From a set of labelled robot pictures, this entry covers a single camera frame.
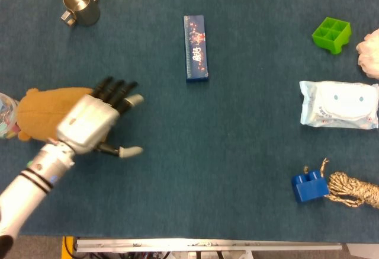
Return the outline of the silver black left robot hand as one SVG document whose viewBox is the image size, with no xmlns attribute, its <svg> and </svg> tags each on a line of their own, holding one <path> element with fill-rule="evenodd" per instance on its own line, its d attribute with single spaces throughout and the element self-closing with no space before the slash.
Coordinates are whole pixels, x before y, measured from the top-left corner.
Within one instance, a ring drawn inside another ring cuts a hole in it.
<svg viewBox="0 0 379 259">
<path fill-rule="evenodd" d="M 129 95 L 138 86 L 136 81 L 103 79 L 91 93 L 84 95 L 57 125 L 57 140 L 68 145 L 77 155 L 98 150 L 119 158 L 129 158 L 143 148 L 114 148 L 106 143 L 108 132 L 125 112 L 144 101 L 139 95 Z"/>
</svg>

